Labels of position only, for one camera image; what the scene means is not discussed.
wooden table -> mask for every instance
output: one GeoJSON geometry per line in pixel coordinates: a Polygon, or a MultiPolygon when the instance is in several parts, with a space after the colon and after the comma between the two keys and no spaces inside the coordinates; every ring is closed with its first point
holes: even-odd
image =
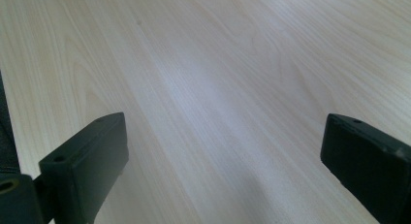
{"type": "Polygon", "coordinates": [[[125,112],[96,223],[376,223],[320,161],[327,114],[411,144],[411,0],[0,0],[0,69],[32,177],[125,112]]]}

